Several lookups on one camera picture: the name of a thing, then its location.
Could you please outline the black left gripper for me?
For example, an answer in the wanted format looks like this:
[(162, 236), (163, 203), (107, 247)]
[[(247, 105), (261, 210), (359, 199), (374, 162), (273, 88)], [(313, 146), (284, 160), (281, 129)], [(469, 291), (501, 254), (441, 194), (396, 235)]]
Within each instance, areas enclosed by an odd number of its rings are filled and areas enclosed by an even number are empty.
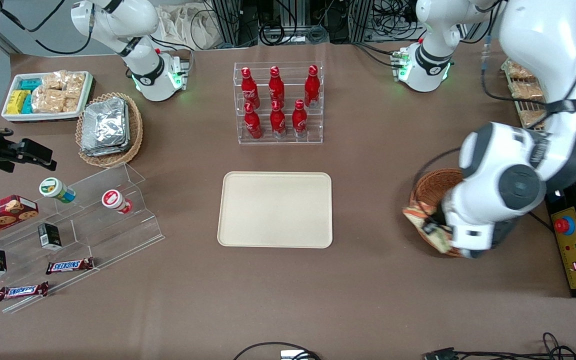
[(446, 221), (446, 215), (445, 215), (444, 207), (443, 207), (442, 203), (439, 203), (437, 205), (435, 212), (432, 214), (432, 219), (435, 223), (424, 223), (421, 227), (421, 230), (427, 236), (429, 236), (430, 234), (435, 232), (437, 229), (439, 229), (441, 226), (442, 229), (445, 231), (446, 239), (449, 241), (452, 241), (453, 237), (454, 237), (453, 228)]

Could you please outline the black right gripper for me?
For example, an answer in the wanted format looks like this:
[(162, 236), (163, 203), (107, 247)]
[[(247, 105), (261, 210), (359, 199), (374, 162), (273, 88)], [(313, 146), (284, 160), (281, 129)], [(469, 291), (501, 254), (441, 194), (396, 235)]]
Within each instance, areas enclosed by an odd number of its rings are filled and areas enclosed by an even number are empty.
[(57, 170), (50, 148), (27, 137), (18, 142), (11, 141), (9, 137), (13, 134), (9, 128), (0, 128), (0, 170), (13, 173), (15, 164), (34, 164), (52, 172)]

